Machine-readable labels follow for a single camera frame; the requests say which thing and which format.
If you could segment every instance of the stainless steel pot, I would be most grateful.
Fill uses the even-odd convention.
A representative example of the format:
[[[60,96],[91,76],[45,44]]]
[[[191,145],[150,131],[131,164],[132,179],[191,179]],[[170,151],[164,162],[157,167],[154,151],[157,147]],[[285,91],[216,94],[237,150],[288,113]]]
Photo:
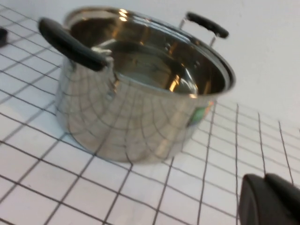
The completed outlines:
[[[66,57],[56,95],[61,126],[86,149],[116,161],[162,161],[182,150],[235,76],[211,47],[180,27],[124,9],[71,12],[64,26],[42,18],[43,37]]]

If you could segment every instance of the tile floor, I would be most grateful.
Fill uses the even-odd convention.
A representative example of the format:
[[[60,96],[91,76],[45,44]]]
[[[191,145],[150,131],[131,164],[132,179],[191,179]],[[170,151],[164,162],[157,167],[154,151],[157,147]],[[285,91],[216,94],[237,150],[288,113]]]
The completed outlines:
[[[300,131],[218,102],[192,140],[156,165],[105,161],[59,127],[62,56],[36,21],[0,6],[0,224],[236,225],[241,179],[277,173],[300,186]]]

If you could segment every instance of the black plastic object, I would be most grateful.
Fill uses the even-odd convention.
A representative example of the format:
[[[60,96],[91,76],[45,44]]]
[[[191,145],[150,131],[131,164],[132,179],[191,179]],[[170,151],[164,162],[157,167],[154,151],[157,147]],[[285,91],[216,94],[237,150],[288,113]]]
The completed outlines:
[[[195,13],[187,12],[186,18],[189,21],[197,23],[198,25],[203,26],[206,29],[214,32],[215,35],[220,38],[227,38],[229,36],[229,32],[226,29],[224,29],[219,24],[217,24],[203,16],[197,15]]]
[[[0,48],[5,46],[8,41],[8,31],[4,28],[0,28]]]
[[[246,174],[240,195],[241,225],[299,225],[277,193],[261,177]]]
[[[107,65],[102,55],[81,44],[58,22],[42,18],[38,29],[49,44],[74,62],[94,71],[100,71]]]
[[[275,191],[286,208],[300,221],[300,190],[276,174],[266,174],[264,179]]]

